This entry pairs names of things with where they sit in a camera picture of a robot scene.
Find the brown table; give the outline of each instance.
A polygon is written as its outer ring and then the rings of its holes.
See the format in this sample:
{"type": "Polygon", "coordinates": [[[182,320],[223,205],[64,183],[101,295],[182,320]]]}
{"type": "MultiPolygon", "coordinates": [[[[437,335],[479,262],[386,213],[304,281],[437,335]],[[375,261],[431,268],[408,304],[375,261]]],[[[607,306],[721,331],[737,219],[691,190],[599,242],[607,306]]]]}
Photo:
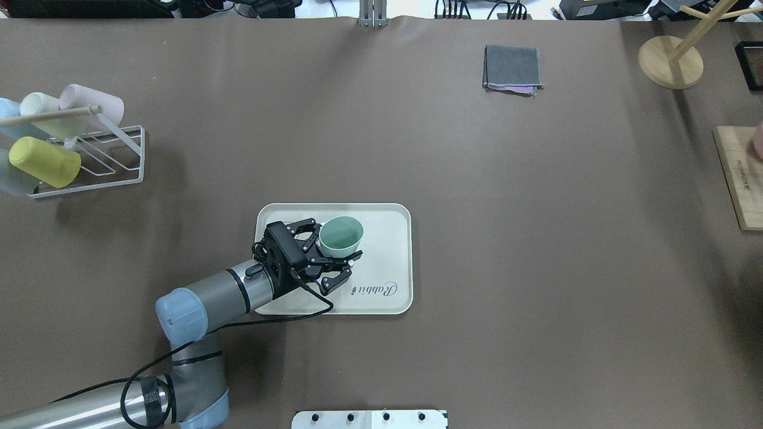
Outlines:
{"type": "Polygon", "coordinates": [[[383,407],[763,426],[763,236],[739,230],[711,134],[761,120],[733,47],[763,27],[714,28],[691,89],[647,80],[639,45],[690,27],[0,21],[2,96],[82,83],[149,133],[140,185],[0,195],[0,414],[166,352],[154,301],[246,259],[264,205],[400,202],[410,310],[225,332],[225,427],[383,407]],[[485,92],[485,44],[538,47],[547,87],[485,92]]]}

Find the white floor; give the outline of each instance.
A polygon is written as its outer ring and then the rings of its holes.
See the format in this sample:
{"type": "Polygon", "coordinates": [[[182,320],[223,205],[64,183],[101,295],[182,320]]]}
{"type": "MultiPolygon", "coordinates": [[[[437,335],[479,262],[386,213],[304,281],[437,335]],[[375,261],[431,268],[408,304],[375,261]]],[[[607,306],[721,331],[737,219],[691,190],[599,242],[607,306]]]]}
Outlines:
{"type": "MultiPolygon", "coordinates": [[[[656,4],[658,0],[652,0],[652,5],[656,4]]],[[[357,18],[359,14],[358,0],[333,0],[334,6],[336,6],[336,12],[339,16],[348,16],[357,18]]],[[[442,13],[443,2],[440,3],[440,13],[442,13]]],[[[534,20],[555,20],[554,15],[551,13],[551,8],[559,5],[559,0],[526,0],[523,2],[527,7],[527,11],[532,15],[534,20]]],[[[396,16],[415,16],[419,18],[434,18],[434,0],[387,0],[387,16],[394,18],[396,16]]],[[[229,8],[232,5],[230,2],[225,2],[225,8],[229,8]]],[[[753,6],[760,6],[761,2],[756,0],[752,3],[753,6]]],[[[473,19],[486,19],[490,9],[495,6],[495,3],[483,2],[483,1],[471,1],[468,4],[469,11],[472,13],[473,19]]],[[[496,12],[493,13],[491,19],[496,19],[497,13],[504,13],[505,6],[498,6],[496,12]]],[[[233,11],[218,12],[215,15],[236,15],[233,11]]],[[[332,18],[333,9],[329,0],[302,0],[302,6],[297,8],[297,18],[332,18]]],[[[0,13],[0,18],[6,18],[5,15],[0,13]]],[[[649,16],[645,17],[629,17],[621,18],[621,21],[648,21],[649,16]]],[[[746,15],[739,19],[739,21],[751,21],[759,22],[757,16],[746,15]]]]}

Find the white wire rack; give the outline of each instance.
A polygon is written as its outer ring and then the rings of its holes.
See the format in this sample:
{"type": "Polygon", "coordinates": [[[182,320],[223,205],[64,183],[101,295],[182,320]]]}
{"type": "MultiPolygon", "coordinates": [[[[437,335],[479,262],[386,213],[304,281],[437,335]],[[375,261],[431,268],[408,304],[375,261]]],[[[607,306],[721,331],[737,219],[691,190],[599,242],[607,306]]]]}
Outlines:
{"type": "Polygon", "coordinates": [[[0,119],[0,126],[82,115],[94,115],[109,131],[87,133],[66,139],[66,141],[51,138],[51,143],[59,144],[67,150],[74,150],[80,154],[81,172],[72,184],[60,189],[41,182],[40,186],[29,194],[31,198],[131,185],[143,181],[146,165],[146,131],[140,125],[117,127],[101,113],[100,106],[89,105],[67,111],[0,119]]]}

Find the round wooden base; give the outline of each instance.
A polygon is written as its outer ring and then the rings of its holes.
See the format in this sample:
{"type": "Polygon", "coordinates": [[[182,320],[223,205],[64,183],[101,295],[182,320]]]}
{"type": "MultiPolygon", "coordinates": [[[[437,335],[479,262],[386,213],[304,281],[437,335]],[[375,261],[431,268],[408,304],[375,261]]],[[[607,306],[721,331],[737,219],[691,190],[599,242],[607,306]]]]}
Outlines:
{"type": "Polygon", "coordinates": [[[641,70],[654,83],[670,89],[686,89],[700,80],[704,65],[702,56],[691,47],[677,61],[670,61],[675,47],[682,40],[673,36],[653,37],[639,49],[641,70]]]}

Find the green cup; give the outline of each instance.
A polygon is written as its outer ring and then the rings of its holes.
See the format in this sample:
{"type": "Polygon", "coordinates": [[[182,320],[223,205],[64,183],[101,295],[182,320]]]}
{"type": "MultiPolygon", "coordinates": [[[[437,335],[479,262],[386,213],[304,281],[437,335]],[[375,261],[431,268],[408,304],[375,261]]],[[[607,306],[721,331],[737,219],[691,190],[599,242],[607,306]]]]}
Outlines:
{"type": "Polygon", "coordinates": [[[333,258],[344,258],[355,253],[363,238],[363,225],[350,216],[337,216],[326,222],[318,233],[318,248],[333,258]]]}

